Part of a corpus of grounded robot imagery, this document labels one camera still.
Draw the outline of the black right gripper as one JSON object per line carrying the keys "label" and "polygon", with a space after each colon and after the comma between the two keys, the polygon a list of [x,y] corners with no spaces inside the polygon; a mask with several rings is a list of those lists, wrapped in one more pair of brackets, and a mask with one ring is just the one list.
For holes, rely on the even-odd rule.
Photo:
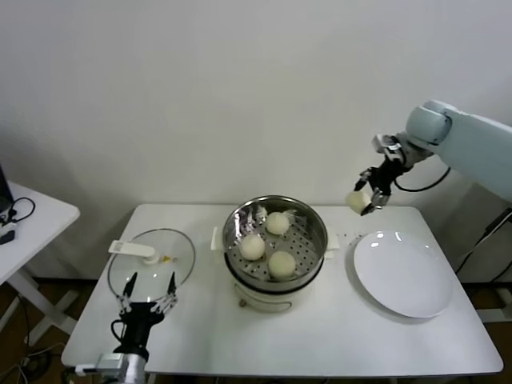
{"label": "black right gripper", "polygon": [[370,180],[372,195],[364,193],[362,200],[364,207],[361,216],[371,214],[376,210],[382,209],[391,196],[391,185],[395,179],[404,174],[403,164],[395,159],[386,158],[379,167],[371,167],[359,175],[359,180],[355,183],[354,191],[360,191]]}

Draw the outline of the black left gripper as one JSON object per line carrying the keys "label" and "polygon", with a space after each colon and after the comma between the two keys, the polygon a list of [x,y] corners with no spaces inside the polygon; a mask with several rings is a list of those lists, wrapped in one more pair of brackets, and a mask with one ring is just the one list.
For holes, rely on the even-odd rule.
{"label": "black left gripper", "polygon": [[119,353],[147,353],[146,348],[151,328],[163,321],[165,315],[178,303],[176,294],[175,272],[170,277],[166,293],[155,304],[151,302],[133,302],[131,295],[138,277],[138,273],[127,280],[123,292],[116,294],[116,299],[121,312],[120,320],[126,326],[121,337]]}

